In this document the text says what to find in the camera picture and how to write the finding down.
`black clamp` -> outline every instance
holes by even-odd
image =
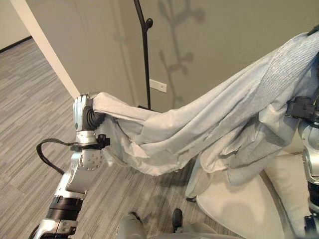
[[[307,120],[318,128],[314,123],[319,121],[319,109],[309,97],[298,96],[294,101],[288,101],[286,116]]]
[[[102,148],[105,148],[106,146],[109,146],[110,144],[111,144],[110,138],[107,138],[105,134],[99,134],[98,138],[96,139],[96,143],[89,144],[89,145],[80,145],[76,143],[71,146],[71,151],[79,152],[83,149],[101,150]]]

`black cable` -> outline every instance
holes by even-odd
[[[65,146],[71,146],[75,143],[65,143],[65,142],[62,142],[61,140],[59,139],[56,139],[56,138],[46,138],[44,139],[43,141],[41,141],[37,146],[36,146],[36,152],[38,153],[40,159],[45,163],[47,164],[48,166],[50,166],[51,168],[53,168],[54,170],[56,170],[59,174],[64,174],[64,171],[62,169],[60,169],[59,167],[55,166],[53,163],[51,163],[44,155],[43,155],[43,152],[42,152],[42,145],[44,143],[58,143],[58,144],[62,144],[62,145],[65,145]]]
[[[36,234],[36,231],[38,230],[40,224],[38,224],[34,229],[33,231],[31,232],[30,236],[29,236],[29,239],[33,239],[35,237],[35,234]]]

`baseboard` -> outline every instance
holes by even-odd
[[[17,42],[15,42],[14,44],[11,44],[11,45],[9,45],[9,46],[7,46],[7,47],[1,49],[1,50],[0,50],[0,53],[3,53],[3,52],[5,52],[5,51],[8,51],[9,49],[11,49],[11,48],[13,48],[13,47],[15,47],[15,46],[18,46],[19,44],[21,44],[21,43],[23,43],[23,42],[25,42],[25,41],[28,41],[28,40],[30,40],[30,39],[32,39],[32,36],[28,36],[28,37],[26,37],[26,38],[24,38],[24,39],[22,39],[22,40],[20,40],[20,41],[17,41]]]

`black coat rack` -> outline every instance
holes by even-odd
[[[148,110],[151,108],[151,90],[150,90],[150,68],[149,68],[149,50],[148,50],[148,30],[153,26],[153,20],[148,18],[144,20],[141,4],[139,0],[134,0],[136,12],[138,13],[143,38],[143,50],[144,50],[144,66],[145,66],[145,79],[146,79],[146,92],[148,98]]]

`fabric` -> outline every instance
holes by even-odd
[[[285,238],[277,207],[259,175],[245,185],[232,186],[216,172],[196,202],[210,218],[243,238]]]
[[[205,172],[224,170],[229,183],[247,182],[290,143],[298,120],[285,116],[286,103],[313,96],[318,52],[319,32],[300,34],[192,103],[162,114],[100,93],[94,110],[108,117],[98,132],[112,142],[104,156],[161,175],[198,155]]]
[[[308,184],[301,154],[283,154],[265,169],[297,236],[305,236],[304,217],[309,216]]]

